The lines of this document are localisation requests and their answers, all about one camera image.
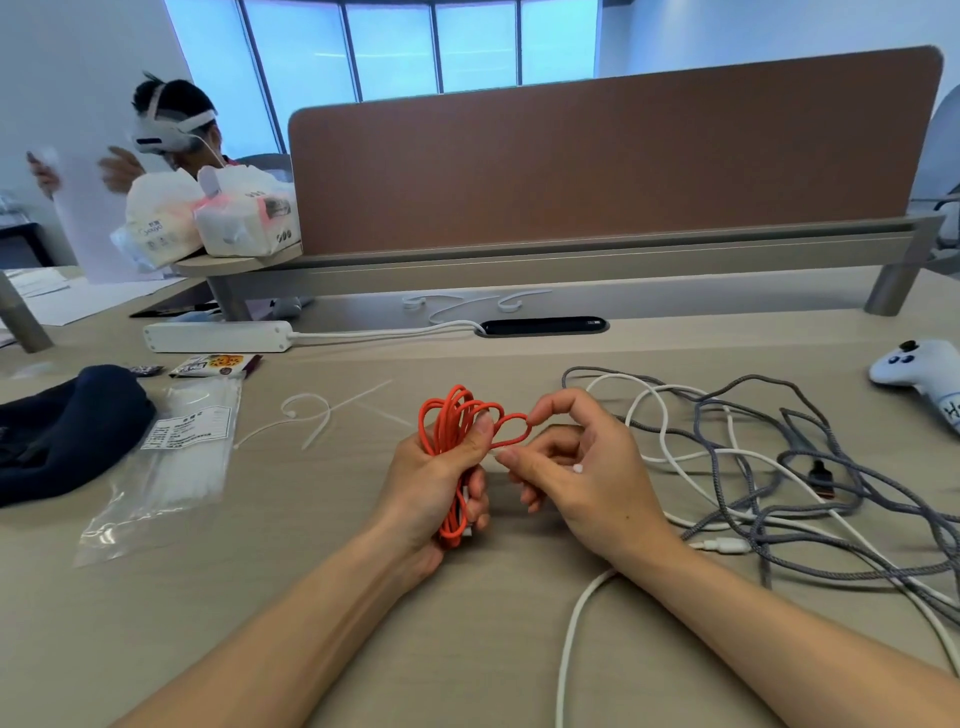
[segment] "desk surface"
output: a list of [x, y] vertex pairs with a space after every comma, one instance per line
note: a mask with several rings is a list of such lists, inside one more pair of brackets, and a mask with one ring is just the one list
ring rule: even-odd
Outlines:
[[[82, 366], [176, 364], [150, 354], [143, 301], [53, 331], [58, 346], [35, 356], [0, 351], [0, 397], [30, 394]], [[860, 311], [739, 314], [614, 321], [605, 334], [432, 341], [294, 349], [268, 355], [244, 385], [237, 432], [278, 418], [299, 392], [337, 402], [393, 383], [334, 413], [306, 452], [311, 425], [284, 425], [233, 455], [213, 521], [173, 546], [74, 569], [78, 538], [106, 505], [101, 478], [65, 497], [0, 510], [0, 704], [10, 725], [103, 726], [202, 656], [274, 595], [331, 553], [370, 511], [396, 441], [420, 403], [463, 382], [480, 397], [525, 411], [574, 364], [641, 372], [711, 388], [749, 372], [792, 379], [830, 418], [860, 462], [902, 480], [935, 507], [956, 512], [958, 443], [909, 393], [873, 388], [865, 369], [907, 338], [960, 342], [960, 286], [923, 272], [901, 315]], [[32, 374], [10, 379], [14, 372]], [[157, 383], [148, 383], [148, 388]], [[617, 411], [631, 388], [600, 394]], [[768, 411], [795, 403], [750, 385], [736, 398]], [[678, 405], [676, 417], [688, 421]], [[653, 419], [652, 410], [646, 417]], [[744, 447], [779, 444], [750, 423]], [[641, 446], [656, 449], [647, 436]], [[687, 451], [678, 444], [677, 452]], [[491, 470], [499, 473], [495, 463]], [[705, 504], [675, 475], [654, 471], [664, 506], [681, 516]], [[529, 518], [502, 474], [492, 477], [489, 534], [447, 564], [387, 617], [314, 717], [323, 726], [547, 726], [566, 621], [604, 565], [566, 532], [556, 513]], [[905, 564], [932, 559], [924, 526], [865, 507], [854, 522]], [[859, 569], [820, 547], [790, 558]], [[756, 578], [753, 556], [727, 558]], [[934, 580], [941, 588], [946, 581]], [[775, 570], [775, 589], [832, 619], [944, 666], [914, 607], [895, 594], [828, 590]], [[777, 719], [659, 605], [616, 581], [587, 607], [568, 687], [571, 726], [774, 726]]]

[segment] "dark blue cloth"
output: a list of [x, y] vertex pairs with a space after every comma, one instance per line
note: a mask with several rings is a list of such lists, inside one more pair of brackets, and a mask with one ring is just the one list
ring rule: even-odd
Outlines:
[[133, 448], [156, 409], [123, 367], [0, 404], [0, 507], [76, 490]]

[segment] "forearm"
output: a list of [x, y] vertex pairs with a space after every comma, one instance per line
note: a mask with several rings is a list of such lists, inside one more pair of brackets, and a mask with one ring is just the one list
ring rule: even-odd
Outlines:
[[621, 571], [696, 633], [791, 728], [952, 726], [947, 673], [813, 615], [707, 557], [628, 558]]
[[411, 586], [391, 550], [355, 537], [116, 726], [301, 726]]

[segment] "window frame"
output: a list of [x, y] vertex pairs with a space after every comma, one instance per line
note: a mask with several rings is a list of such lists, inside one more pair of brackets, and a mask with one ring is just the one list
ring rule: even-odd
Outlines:
[[[324, 5], [335, 5], [340, 9], [340, 20], [343, 25], [344, 30], [344, 46], [347, 49], [347, 57], [350, 67], [350, 79], [353, 83], [353, 96], [356, 102], [362, 102], [364, 100], [363, 96], [363, 85], [360, 81], [360, 74], [357, 71], [357, 59], [356, 52], [353, 48], [353, 35], [350, 31], [350, 21], [347, 13], [347, 5], [382, 5], [382, 6], [403, 6], [403, 5], [416, 5], [416, 6], [426, 6], [429, 10], [430, 17], [430, 36], [433, 40], [433, 64], [434, 71], [437, 79], [437, 93], [444, 93], [444, 63], [441, 58], [440, 53], [440, 34], [437, 29], [437, 6], [438, 5], [464, 5], [466, 3], [483, 3], [485, 1], [498, 1], [502, 0], [351, 0], [351, 2], [346, 2], [342, 0], [341, 2], [331, 2], [331, 0], [297, 0], [302, 3], [320, 3]], [[234, 4], [237, 7], [237, 11], [240, 13], [240, 18], [243, 21], [244, 33], [247, 37], [247, 45], [250, 47], [251, 56], [253, 58], [253, 67], [256, 71], [257, 80], [260, 83], [260, 92], [263, 96], [263, 101], [267, 107], [267, 115], [270, 118], [271, 127], [273, 128], [274, 139], [276, 141], [276, 146], [282, 154], [289, 154], [287, 149], [286, 142], [284, 140], [283, 127], [280, 125], [280, 120], [276, 115], [276, 108], [274, 106], [274, 99], [270, 92], [270, 85], [267, 83], [267, 75], [264, 72], [263, 60], [260, 58], [260, 51], [256, 47], [256, 37], [253, 33], [253, 27], [250, 22], [250, 16], [247, 13], [247, 3], [246, 0], [233, 0]], [[515, 39], [516, 39], [516, 85], [523, 85], [523, 12], [521, 8], [521, 3], [523, 0], [512, 0], [514, 5], [514, 19], [516, 24], [515, 29]], [[597, 2], [597, 11], [600, 10], [609, 4], [622, 3], [624, 0], [598, 0]], [[594, 58], [597, 54], [597, 46], [594, 44]]]

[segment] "person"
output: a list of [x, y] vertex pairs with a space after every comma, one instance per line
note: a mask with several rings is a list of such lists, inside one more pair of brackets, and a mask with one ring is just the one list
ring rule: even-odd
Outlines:
[[[549, 497], [580, 542], [658, 600], [791, 728], [940, 728], [960, 716], [960, 683], [896, 649], [813, 615], [694, 551], [667, 523], [629, 429], [589, 394], [542, 397], [531, 425], [568, 414], [496, 459], [528, 510]], [[461, 473], [468, 516], [490, 523], [480, 461], [492, 422], [428, 456], [399, 444], [370, 520], [343, 548], [196, 665], [115, 723], [301, 726], [377, 623], [436, 570], [433, 539]], [[574, 472], [572, 465], [582, 469]]]
[[[150, 108], [150, 102], [159, 86], [163, 86], [156, 104], [156, 117], [181, 121], [204, 111], [216, 110], [209, 97], [189, 81], [177, 79], [164, 84], [152, 74], [145, 74], [147, 80], [140, 84], [133, 92], [133, 109], [139, 116], [144, 116]], [[205, 166], [223, 166], [227, 158], [221, 153], [223, 136], [216, 120], [209, 121], [199, 127], [195, 134], [197, 139], [185, 152], [164, 153], [163, 158], [173, 169], [184, 169], [194, 178]], [[140, 160], [133, 152], [122, 147], [108, 147], [110, 155], [102, 158], [100, 165], [104, 185], [111, 192], [126, 195], [130, 192], [133, 181], [140, 175], [146, 174]], [[40, 161], [33, 152], [27, 153], [27, 162], [33, 173], [36, 184], [48, 199], [53, 199], [54, 192], [60, 189], [60, 178], [49, 165]]]

